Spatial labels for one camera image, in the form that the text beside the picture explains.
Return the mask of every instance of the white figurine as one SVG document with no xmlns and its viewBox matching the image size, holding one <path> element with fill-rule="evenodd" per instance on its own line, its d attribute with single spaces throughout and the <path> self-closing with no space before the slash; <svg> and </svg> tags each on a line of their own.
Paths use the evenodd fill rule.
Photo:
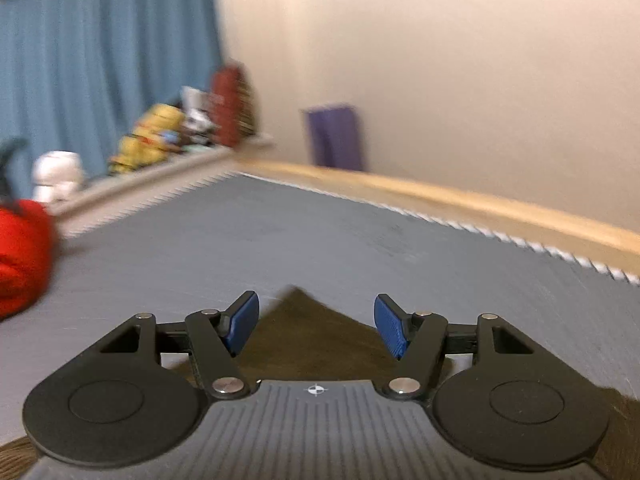
<svg viewBox="0 0 640 480">
<path fill-rule="evenodd" d="M 84 173 L 77 153 L 45 153 L 33 165 L 33 182 L 36 185 L 33 199 L 43 204 L 69 200 L 80 191 L 83 181 Z"/>
</svg>

